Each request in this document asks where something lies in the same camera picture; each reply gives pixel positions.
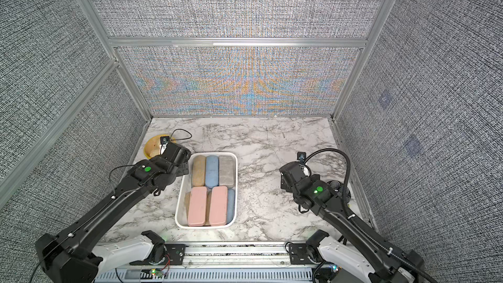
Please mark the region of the tan glasses case front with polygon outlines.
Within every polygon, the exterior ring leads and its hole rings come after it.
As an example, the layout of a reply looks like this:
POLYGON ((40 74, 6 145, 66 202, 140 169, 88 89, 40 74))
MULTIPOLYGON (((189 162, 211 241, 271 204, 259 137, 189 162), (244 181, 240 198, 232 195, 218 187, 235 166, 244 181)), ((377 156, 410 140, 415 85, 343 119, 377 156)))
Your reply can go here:
POLYGON ((193 187, 205 186, 206 179, 206 157, 198 155, 194 158, 191 183, 193 187))

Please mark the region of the tan glasses case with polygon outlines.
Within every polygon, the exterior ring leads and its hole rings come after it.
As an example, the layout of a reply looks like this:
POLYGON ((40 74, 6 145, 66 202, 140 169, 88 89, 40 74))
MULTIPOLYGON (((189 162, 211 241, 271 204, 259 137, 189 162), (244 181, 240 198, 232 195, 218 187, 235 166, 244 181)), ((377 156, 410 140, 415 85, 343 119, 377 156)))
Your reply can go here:
POLYGON ((194 158, 191 183, 193 187, 205 186, 206 179, 206 157, 198 155, 194 158))
POLYGON ((208 191, 207 196, 206 196, 206 213, 205 213, 205 223, 204 223, 205 227, 210 226, 209 219, 210 219, 210 207, 211 207, 211 201, 212 201, 211 198, 212 198, 212 192, 208 191))
POLYGON ((185 213, 186 213, 186 215, 189 214, 190 198, 191 198, 191 192, 186 193, 185 196, 184 196, 184 205, 185 205, 185 213))

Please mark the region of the pink glasses case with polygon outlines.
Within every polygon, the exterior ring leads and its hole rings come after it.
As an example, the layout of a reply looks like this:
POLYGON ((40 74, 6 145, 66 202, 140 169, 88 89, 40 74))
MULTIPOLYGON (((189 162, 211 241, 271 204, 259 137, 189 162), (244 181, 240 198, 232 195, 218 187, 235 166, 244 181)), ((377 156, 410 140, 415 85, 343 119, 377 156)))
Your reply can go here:
POLYGON ((227 221, 228 188, 214 187, 210 202, 209 224, 212 227, 222 226, 227 221))
POLYGON ((190 227, 201 227, 206 223, 207 187, 193 187, 189 193, 189 206, 187 209, 187 224, 190 227))

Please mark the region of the grey rectangular glasses case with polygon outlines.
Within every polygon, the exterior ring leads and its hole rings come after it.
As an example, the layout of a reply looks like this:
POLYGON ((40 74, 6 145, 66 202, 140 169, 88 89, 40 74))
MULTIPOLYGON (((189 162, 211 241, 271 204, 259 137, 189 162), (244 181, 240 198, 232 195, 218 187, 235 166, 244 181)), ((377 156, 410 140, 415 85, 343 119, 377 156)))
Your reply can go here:
POLYGON ((230 155, 219 156, 219 184, 228 188, 234 188, 236 181, 235 159, 230 155))

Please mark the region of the tan glasses case back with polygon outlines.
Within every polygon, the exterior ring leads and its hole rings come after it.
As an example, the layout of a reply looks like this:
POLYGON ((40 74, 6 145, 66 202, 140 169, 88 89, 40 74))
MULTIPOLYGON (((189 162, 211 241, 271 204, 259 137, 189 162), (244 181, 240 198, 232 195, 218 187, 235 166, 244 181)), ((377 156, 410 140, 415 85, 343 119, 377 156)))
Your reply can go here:
POLYGON ((204 223, 205 227, 210 226, 209 219, 210 219, 210 207, 211 207, 211 201, 212 201, 211 198, 212 198, 212 192, 208 191, 207 196, 206 196, 206 213, 205 213, 205 223, 204 223))

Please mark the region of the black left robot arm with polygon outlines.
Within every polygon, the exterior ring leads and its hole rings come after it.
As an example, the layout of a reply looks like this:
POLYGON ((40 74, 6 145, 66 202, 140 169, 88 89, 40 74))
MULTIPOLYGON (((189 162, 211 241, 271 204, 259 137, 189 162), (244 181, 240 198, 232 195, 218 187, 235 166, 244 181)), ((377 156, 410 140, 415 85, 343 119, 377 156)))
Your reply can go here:
POLYGON ((53 282, 93 282, 130 262, 160 262, 165 242, 153 231, 117 245, 99 242, 132 207, 150 194, 160 195, 187 174, 190 158, 190 150, 170 142, 161 155, 129 166, 120 183, 93 209, 57 235, 44 234, 36 241, 39 268, 53 282))

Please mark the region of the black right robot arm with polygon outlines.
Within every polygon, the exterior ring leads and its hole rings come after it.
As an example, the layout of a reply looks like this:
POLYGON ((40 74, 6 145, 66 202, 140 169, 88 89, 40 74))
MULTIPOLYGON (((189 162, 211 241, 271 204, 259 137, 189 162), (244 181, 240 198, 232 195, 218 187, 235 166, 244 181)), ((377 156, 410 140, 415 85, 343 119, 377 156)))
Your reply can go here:
POLYGON ((319 175, 306 175, 298 162, 284 165, 280 174, 295 203, 327 221, 353 245, 349 248, 319 231, 307 244, 322 260, 362 282, 423 282, 428 278, 423 258, 384 239, 349 209, 342 196, 319 175))

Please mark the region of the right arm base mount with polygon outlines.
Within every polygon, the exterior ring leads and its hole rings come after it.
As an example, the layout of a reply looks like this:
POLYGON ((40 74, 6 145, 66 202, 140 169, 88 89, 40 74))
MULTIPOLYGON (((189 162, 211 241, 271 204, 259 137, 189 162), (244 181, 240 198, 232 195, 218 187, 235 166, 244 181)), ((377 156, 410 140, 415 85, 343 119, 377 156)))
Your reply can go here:
POLYGON ((306 242, 286 242, 284 249, 289 256, 292 265, 319 265, 324 260, 319 249, 321 244, 306 242))

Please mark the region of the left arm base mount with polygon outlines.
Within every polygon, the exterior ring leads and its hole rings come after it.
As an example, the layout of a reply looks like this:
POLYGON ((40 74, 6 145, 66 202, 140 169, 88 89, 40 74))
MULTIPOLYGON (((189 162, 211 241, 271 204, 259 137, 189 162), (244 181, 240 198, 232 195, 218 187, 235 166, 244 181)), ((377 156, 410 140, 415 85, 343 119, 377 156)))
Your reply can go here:
POLYGON ((165 265, 182 265, 185 256, 185 244, 165 244, 163 248, 161 245, 154 245, 153 251, 148 257, 141 261, 129 263, 129 265, 144 265, 160 267, 165 265))

